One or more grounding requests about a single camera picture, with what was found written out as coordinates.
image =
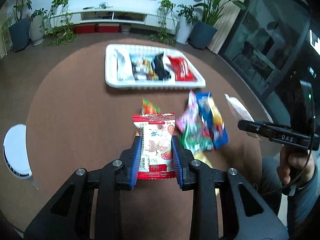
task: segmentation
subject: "brown table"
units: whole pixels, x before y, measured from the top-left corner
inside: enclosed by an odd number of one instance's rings
[[[130,148],[136,129],[132,115],[147,98],[162,112],[180,116],[188,90],[118,90],[105,83],[105,47],[110,43],[164,46],[123,39],[81,49],[60,62],[43,80],[27,119],[27,151],[40,191],[51,197],[78,168],[95,170]],[[261,176],[258,140],[237,129],[224,94],[239,95],[214,69],[184,53],[206,79],[225,122],[229,143],[207,154],[214,168],[238,169],[251,182]],[[192,192],[176,179],[138,181],[121,195],[125,239],[189,239]]]

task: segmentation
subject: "plastic tray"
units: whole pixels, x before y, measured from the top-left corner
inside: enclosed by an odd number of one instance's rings
[[[117,55],[116,48],[126,48],[130,54],[139,55],[156,55],[159,53],[168,54],[174,57],[183,57],[188,62],[188,66],[197,81],[183,82],[183,81],[152,81],[152,80],[129,80],[118,81],[117,79]],[[141,46],[141,45],[128,45],[128,44],[109,44],[106,47],[106,66],[105,66],[106,83],[110,87],[121,89],[192,89],[204,88],[205,80],[188,58],[182,52],[176,49],[166,49],[160,47]]]

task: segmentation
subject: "blue candy wrapper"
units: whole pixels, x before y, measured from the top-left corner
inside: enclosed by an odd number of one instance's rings
[[[227,131],[221,114],[216,107],[210,92],[197,92],[196,98],[202,122],[207,127],[215,149],[228,143]]]

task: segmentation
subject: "metal screw head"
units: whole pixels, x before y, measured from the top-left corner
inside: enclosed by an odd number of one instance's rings
[[[235,168],[230,168],[228,170],[228,172],[231,174],[231,175],[237,175],[238,174],[238,171],[235,169]]]
[[[121,160],[115,160],[115,161],[113,161],[112,165],[116,166],[116,167],[119,167],[119,166],[122,165],[122,161]]]
[[[85,169],[77,169],[76,174],[79,176],[85,174]]]
[[[193,166],[198,167],[198,166],[200,166],[201,162],[200,162],[199,160],[193,160],[193,161],[191,162],[191,164],[192,164]]]

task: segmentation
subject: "person's hand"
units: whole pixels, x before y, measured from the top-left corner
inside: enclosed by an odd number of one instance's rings
[[[280,166],[277,168],[278,176],[283,184],[288,184],[291,180],[289,174],[291,168],[294,167],[298,170],[297,175],[303,169],[308,158],[308,153],[293,152],[288,146],[283,146],[280,152]],[[305,185],[310,181],[315,173],[315,163],[312,155],[310,156],[309,162],[298,180],[298,186]]]

